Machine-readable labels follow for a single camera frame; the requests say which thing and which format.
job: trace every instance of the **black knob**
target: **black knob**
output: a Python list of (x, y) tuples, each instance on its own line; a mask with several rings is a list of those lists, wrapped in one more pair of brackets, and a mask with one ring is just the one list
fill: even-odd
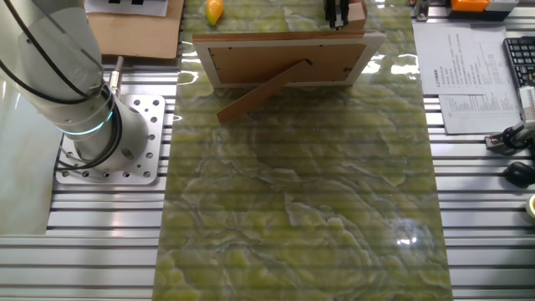
[(512, 163), (503, 171), (502, 176), (509, 183), (521, 188), (535, 184), (535, 169), (521, 162)]

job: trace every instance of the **keyboard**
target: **keyboard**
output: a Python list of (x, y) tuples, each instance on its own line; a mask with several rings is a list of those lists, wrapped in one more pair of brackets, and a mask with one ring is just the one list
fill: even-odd
[(503, 48), (517, 89), (535, 86), (535, 37), (506, 38)]

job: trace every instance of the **yellow object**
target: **yellow object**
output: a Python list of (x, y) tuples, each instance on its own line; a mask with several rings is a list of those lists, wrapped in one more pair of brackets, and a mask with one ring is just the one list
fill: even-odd
[(217, 20), (223, 13), (222, 0), (208, 0), (206, 1), (206, 20), (210, 25), (216, 25)]
[(490, 0), (451, 0), (451, 9), (457, 12), (477, 12), (485, 10)]

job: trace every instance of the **orange device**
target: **orange device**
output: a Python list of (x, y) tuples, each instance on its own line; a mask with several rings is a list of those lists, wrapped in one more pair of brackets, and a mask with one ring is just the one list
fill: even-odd
[(451, 0), (451, 9), (457, 12), (481, 13), (489, 2), (490, 0)]

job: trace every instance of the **mounting plate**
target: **mounting plate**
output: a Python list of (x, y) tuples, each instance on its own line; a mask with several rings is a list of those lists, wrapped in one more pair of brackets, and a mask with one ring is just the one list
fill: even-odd
[[(159, 95), (130, 94), (121, 95), (120, 98), (125, 105), (136, 109), (145, 118), (149, 134), (147, 136), (147, 145), (142, 155), (122, 171), (105, 173), (94, 169), (56, 171), (56, 180), (59, 183), (76, 186), (138, 186), (150, 185), (156, 180), (160, 160), (161, 134), (166, 113), (166, 100)], [(72, 140), (65, 136), (62, 147), (69, 153), (69, 156), (61, 151), (59, 155), (61, 161), (71, 165), (80, 164), (70, 159), (72, 157), (78, 159)]]

